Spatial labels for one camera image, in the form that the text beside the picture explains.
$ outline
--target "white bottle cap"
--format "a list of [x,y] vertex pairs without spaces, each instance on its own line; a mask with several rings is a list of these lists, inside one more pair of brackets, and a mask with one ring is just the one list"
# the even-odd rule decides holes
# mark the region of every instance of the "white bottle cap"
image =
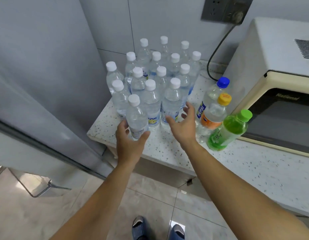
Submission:
[[167,74],[167,69],[165,67],[158,67],[157,68],[157,75],[163,77]]
[[109,61],[105,64],[107,67],[108,72],[114,72],[117,69],[117,65],[114,61]]
[[190,71],[190,66],[188,64],[181,64],[180,66],[180,73],[181,74],[188,74]]
[[145,89],[147,91],[153,91],[155,90],[155,80],[148,79],[145,81]]
[[171,62],[172,63],[177,63],[180,61],[180,55],[178,53],[173,53],[171,55]]
[[197,61],[201,59],[201,52],[194,51],[192,52],[192,60]]
[[132,94],[128,97],[128,101],[129,101],[129,104],[132,106],[132,107],[136,107],[140,104],[140,98],[138,95],[136,94]]
[[140,44],[142,47],[147,47],[148,46],[148,40],[146,38],[142,38],[140,40]]
[[136,54],[134,52],[128,52],[127,53],[127,60],[128,61],[134,61],[136,59]]
[[133,76],[136,77],[136,78],[143,76],[143,70],[142,70],[141,67],[133,68],[132,72],[133,72]]
[[177,89],[177,88],[180,87],[180,84],[181,84],[181,82],[180,82],[179,78],[176,78],[176,77],[171,78],[171,80],[170,80],[170,88]]
[[159,51],[152,52],[152,60],[158,61],[161,59],[161,53]]
[[119,92],[124,88],[123,82],[120,79],[114,80],[112,86],[116,92]]
[[188,49],[189,48],[189,41],[187,41],[187,40],[183,40],[182,42],[181,42],[181,49]]
[[160,42],[161,42],[161,44],[168,44],[168,37],[167,36],[161,36]]

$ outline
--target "blue bottle cap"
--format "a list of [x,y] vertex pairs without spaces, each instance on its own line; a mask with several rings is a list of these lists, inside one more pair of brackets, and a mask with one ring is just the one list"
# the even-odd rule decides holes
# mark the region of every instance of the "blue bottle cap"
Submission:
[[230,83],[230,80],[226,78],[225,76],[221,77],[217,82],[216,85],[219,88],[226,88]]

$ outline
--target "foot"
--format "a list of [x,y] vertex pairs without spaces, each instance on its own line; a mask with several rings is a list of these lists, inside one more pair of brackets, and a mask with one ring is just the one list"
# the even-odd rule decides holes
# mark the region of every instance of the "foot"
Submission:
[[132,224],[132,238],[133,240],[138,239],[148,239],[147,223],[145,218],[142,216],[137,216]]
[[168,240],[184,240],[184,230],[178,224],[174,225],[173,228],[170,230]]

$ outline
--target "hand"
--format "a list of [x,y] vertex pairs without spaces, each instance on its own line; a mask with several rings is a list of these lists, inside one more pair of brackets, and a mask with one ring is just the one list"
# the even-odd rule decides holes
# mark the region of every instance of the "hand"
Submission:
[[144,132],[137,141],[129,139],[128,134],[128,123],[126,120],[123,120],[118,125],[115,133],[117,138],[118,165],[128,163],[134,167],[141,157],[150,131]]
[[172,134],[180,143],[182,149],[185,149],[185,146],[190,142],[196,142],[194,107],[189,102],[186,102],[186,105],[187,107],[184,107],[183,111],[187,114],[181,114],[181,117],[184,118],[183,121],[177,123],[171,116],[166,116]]

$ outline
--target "green bottle cap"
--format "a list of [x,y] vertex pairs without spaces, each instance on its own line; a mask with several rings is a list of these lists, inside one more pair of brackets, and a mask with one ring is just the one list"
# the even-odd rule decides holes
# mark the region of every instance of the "green bottle cap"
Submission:
[[242,122],[248,122],[252,118],[252,113],[250,110],[242,109],[240,113],[237,114],[237,117]]

